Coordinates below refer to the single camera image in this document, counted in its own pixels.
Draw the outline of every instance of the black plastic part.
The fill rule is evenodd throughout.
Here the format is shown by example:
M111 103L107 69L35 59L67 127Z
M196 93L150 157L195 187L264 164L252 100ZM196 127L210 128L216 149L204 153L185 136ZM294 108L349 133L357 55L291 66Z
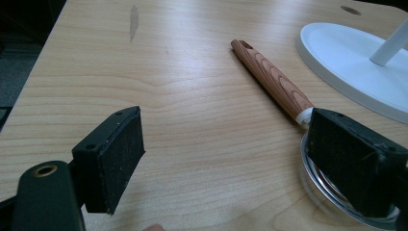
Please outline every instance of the black plastic part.
M388 215L395 178L406 169L406 148L345 115L314 109L306 152L357 211Z
M396 176L395 187L393 203L401 211L396 221L396 230L408 230L408 168Z
M140 108L109 116L73 149L80 193L90 213L113 214L144 154Z
M0 231L6 231L12 228L14 203L15 196L0 202Z
M85 230L67 163L46 162L24 172L15 198L12 230Z

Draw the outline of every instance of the fingertip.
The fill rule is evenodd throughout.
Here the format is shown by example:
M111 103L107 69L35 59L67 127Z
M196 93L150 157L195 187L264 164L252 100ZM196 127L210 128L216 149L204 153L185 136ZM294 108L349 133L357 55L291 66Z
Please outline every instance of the fingertip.
M153 225L143 229L143 231L165 231L165 229L160 224L153 224Z

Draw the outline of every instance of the white lamp stand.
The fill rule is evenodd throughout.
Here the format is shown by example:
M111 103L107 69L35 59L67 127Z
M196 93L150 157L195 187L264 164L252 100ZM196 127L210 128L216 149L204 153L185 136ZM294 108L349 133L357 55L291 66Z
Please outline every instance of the white lamp stand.
M385 41L332 23L305 26L296 41L303 61L357 103L408 123L408 19Z

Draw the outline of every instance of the scratch mark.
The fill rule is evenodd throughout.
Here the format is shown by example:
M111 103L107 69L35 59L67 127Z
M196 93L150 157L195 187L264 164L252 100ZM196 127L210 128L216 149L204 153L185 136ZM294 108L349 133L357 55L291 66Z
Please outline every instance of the scratch mark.
M130 11L130 43L132 43L133 38L135 37L136 30L139 26L139 12L138 8L133 5L132 10Z

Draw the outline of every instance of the wooden table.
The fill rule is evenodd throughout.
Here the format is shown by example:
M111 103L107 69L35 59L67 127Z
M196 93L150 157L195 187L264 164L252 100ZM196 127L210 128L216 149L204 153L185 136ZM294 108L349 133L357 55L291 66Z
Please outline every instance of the wooden table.
M408 147L406 124L333 90L294 46L312 22L385 39L406 17L348 0L68 0L0 136L0 199L15 194L26 169L69 162L107 116L140 105L146 153L113 216L84 212L88 230L370 230L310 199L300 177L305 128L230 42L249 42L316 106Z

